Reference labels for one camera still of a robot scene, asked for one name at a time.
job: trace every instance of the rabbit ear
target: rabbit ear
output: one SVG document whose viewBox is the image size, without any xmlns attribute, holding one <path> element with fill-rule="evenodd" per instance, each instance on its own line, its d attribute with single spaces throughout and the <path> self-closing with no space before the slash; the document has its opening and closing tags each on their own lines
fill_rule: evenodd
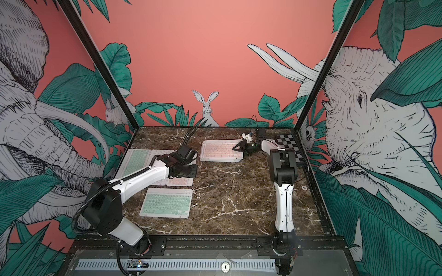
<svg viewBox="0 0 442 276">
<path fill-rule="evenodd" d="M 218 91 L 212 92 L 210 93 L 209 99 L 207 100 L 207 102 L 211 102 L 213 101 L 216 97 L 218 97 Z"/>
<path fill-rule="evenodd" d="M 192 90 L 192 92 L 194 93 L 195 98 L 197 99 L 197 101 L 202 102 L 202 103 L 205 102 L 204 101 L 204 97 L 198 91 Z"/>
<path fill-rule="evenodd" d="M 111 102 L 109 101 L 109 99 L 106 100 L 106 108 L 107 109 L 111 109 Z"/>
</svg>

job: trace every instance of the vent grille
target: vent grille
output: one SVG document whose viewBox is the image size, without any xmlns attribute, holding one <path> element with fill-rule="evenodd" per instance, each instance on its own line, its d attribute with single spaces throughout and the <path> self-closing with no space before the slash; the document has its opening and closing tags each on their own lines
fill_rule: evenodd
<svg viewBox="0 0 442 276">
<path fill-rule="evenodd" d="M 149 268 L 138 270 L 221 270 L 221 264 L 225 261 L 230 264 L 234 271 L 262 271 L 275 272 L 275 260 L 213 260 L 213 259 L 141 259 L 149 264 Z M 123 267 L 128 267 L 128 260 L 122 260 Z M 75 270 L 118 270 L 115 259 L 80 259 Z"/>
</svg>

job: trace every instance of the circular sticker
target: circular sticker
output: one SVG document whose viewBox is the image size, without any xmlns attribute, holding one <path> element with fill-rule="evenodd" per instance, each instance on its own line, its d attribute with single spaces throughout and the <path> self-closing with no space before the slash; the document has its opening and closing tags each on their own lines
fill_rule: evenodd
<svg viewBox="0 0 442 276">
<path fill-rule="evenodd" d="M 221 270 L 222 270 L 224 273 L 229 272 L 229 270 L 230 270 L 230 264 L 229 264 L 228 262 L 225 261 L 224 263 L 221 264 Z"/>
</svg>

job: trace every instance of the black cable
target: black cable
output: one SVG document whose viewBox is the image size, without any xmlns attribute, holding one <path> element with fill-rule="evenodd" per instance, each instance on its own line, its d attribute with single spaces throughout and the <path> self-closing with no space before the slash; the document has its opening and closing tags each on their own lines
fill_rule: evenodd
<svg viewBox="0 0 442 276">
<path fill-rule="evenodd" d="M 145 272 L 145 270 L 141 270 L 141 271 L 137 271 L 135 274 L 134 273 L 129 274 L 129 272 L 126 271 L 124 269 L 123 265 L 121 264 L 121 260 L 120 260 L 120 242 L 117 243 L 116 251 L 117 251 L 117 253 L 115 255 L 117 257 L 117 264 L 118 264 L 118 268 L 120 269 L 121 273 L 123 273 L 126 276 L 131 276 L 131 275 L 141 275 L 141 274 L 143 274 Z"/>
</svg>

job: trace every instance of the brown marble surface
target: brown marble surface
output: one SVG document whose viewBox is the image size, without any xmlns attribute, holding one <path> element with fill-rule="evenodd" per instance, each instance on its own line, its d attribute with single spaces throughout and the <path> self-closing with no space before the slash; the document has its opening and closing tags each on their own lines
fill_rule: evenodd
<svg viewBox="0 0 442 276">
<path fill-rule="evenodd" d="M 132 148 L 178 149 L 186 128 L 141 128 Z M 198 129 L 189 145 L 198 152 L 204 140 L 238 139 L 247 129 Z M 287 134 L 289 129 L 267 129 L 267 136 Z M 146 190 L 124 204 L 124 215 L 150 234 L 272 234 L 275 232 L 276 197 L 269 176 L 268 155 L 261 152 L 238 163 L 201 162 L 192 187 L 188 219 L 139 216 Z M 297 235 L 323 235 L 305 172 L 298 168 L 293 190 L 293 222 Z"/>
</svg>

